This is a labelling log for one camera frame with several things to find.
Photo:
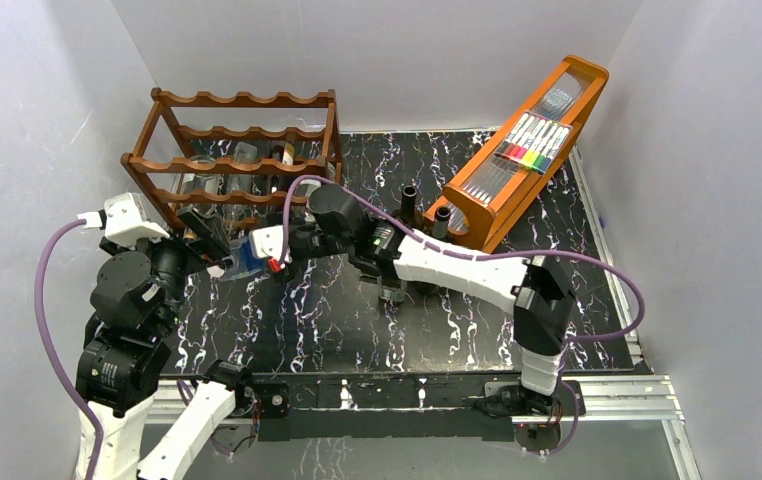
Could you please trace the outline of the dark labelled wine bottle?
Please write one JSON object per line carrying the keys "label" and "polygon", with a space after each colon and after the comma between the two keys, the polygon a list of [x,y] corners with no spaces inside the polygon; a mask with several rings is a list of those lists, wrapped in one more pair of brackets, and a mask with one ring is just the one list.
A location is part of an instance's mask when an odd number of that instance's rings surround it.
{"label": "dark labelled wine bottle", "polygon": [[432,238],[451,243],[453,237],[449,233],[449,222],[451,219],[451,210],[446,206],[439,206],[434,213],[434,221],[431,227],[430,235]]}

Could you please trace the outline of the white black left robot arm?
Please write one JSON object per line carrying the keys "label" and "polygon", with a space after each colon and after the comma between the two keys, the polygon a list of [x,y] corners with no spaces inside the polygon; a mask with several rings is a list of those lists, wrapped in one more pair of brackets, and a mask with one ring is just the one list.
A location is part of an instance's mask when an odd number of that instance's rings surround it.
{"label": "white black left robot arm", "polygon": [[119,204],[79,215],[86,228],[105,232],[109,259],[91,293],[94,313],[85,333],[76,391],[86,402],[77,476],[80,479],[181,479],[220,423],[245,416],[258,397],[251,373],[215,361],[184,411],[147,455],[141,439],[171,351],[187,278],[228,262],[222,218],[192,207],[178,213],[192,240],[145,219],[140,207]]}

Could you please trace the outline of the dark green wine bottle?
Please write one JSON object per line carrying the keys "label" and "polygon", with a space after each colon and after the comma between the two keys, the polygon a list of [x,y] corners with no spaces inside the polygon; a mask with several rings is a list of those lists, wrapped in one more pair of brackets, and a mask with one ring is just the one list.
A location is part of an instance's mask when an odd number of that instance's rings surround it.
{"label": "dark green wine bottle", "polygon": [[422,221],[416,200],[416,188],[413,185],[404,185],[401,189],[400,207],[394,212],[394,216],[411,229],[418,229]]}

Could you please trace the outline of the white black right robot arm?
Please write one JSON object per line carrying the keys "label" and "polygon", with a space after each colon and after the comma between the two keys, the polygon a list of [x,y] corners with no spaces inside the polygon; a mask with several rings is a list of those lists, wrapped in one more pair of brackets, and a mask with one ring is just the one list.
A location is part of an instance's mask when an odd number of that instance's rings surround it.
{"label": "white black right robot arm", "polygon": [[311,225],[283,226],[273,261],[281,266],[345,254],[366,277],[421,282],[487,301],[514,320],[522,349],[520,399],[534,414],[560,399],[564,338],[575,292],[559,263],[544,253],[523,258],[487,255],[430,237],[335,183],[323,184],[307,202]]}

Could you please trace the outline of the blue bottle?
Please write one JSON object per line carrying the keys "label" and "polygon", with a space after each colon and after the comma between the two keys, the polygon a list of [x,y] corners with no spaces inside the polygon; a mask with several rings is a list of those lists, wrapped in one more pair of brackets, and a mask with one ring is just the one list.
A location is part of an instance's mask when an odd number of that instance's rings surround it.
{"label": "blue bottle", "polygon": [[254,277],[263,270],[265,261],[254,256],[248,238],[233,239],[229,242],[229,247],[230,258],[222,268],[222,274],[218,277],[220,282]]}

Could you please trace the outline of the clear whisky bottle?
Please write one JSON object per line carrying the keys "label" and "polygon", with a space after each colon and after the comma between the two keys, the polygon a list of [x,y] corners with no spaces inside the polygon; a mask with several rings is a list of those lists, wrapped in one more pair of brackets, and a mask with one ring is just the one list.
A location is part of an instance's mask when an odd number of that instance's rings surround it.
{"label": "clear whisky bottle", "polygon": [[408,282],[397,278],[379,277],[377,279],[378,297],[381,300],[400,304],[407,297]]}

